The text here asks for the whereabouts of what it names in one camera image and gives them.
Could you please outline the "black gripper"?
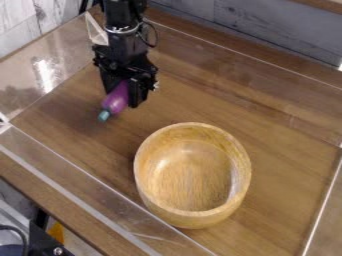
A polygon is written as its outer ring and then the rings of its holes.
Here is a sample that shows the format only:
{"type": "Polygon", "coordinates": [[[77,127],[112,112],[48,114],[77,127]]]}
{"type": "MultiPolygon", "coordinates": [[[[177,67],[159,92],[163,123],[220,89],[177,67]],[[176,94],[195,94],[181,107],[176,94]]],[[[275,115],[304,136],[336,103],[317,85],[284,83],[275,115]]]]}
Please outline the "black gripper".
{"type": "Polygon", "coordinates": [[[105,93],[128,80],[128,106],[136,108],[155,90],[157,68],[146,58],[148,46],[140,35],[108,35],[108,45],[92,46],[93,64],[100,70],[105,93]]]}

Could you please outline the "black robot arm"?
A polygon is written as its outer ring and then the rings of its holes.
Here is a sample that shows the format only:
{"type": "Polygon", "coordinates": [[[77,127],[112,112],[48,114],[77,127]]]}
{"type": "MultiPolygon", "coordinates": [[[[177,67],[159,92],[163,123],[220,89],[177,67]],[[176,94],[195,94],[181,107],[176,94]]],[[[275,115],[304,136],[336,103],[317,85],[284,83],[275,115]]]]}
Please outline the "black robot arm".
{"type": "Polygon", "coordinates": [[[148,59],[148,49],[156,45],[148,42],[153,25],[144,19],[145,9],[146,0],[101,0],[108,44],[92,46],[104,91],[109,94],[124,84],[130,108],[146,100],[157,83],[157,67],[148,59]]]}

